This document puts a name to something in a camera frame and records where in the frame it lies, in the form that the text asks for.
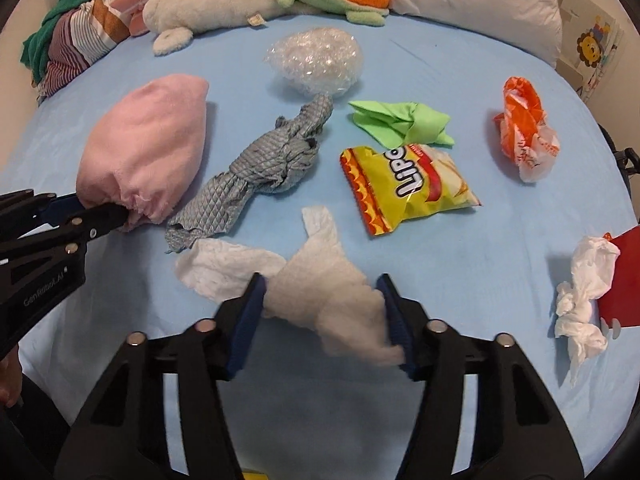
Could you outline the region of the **person left hand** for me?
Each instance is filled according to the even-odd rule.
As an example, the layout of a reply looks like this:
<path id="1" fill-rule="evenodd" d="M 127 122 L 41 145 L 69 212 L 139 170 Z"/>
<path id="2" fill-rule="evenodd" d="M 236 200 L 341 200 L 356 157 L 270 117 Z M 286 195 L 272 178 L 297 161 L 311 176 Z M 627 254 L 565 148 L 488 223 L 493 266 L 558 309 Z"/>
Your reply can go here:
<path id="1" fill-rule="evenodd" d="M 0 362 L 0 403 L 10 408 L 21 394 L 22 366 L 15 346 Z"/>

